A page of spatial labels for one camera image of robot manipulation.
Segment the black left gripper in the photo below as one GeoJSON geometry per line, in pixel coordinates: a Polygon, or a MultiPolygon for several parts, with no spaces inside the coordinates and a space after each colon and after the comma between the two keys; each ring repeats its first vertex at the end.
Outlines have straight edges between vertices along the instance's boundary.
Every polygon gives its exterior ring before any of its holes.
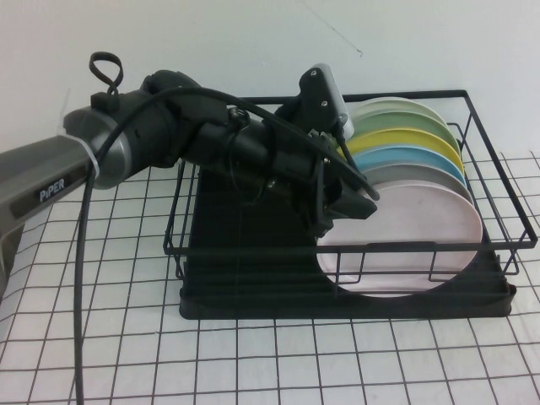
{"type": "Polygon", "coordinates": [[[367,219],[376,211],[374,202],[326,167],[324,159],[330,151],[326,140],[278,128],[277,119],[272,115],[252,124],[252,138],[264,154],[257,160],[259,190],[254,203],[268,193],[279,196],[315,237],[330,230],[334,219],[367,219]]]}

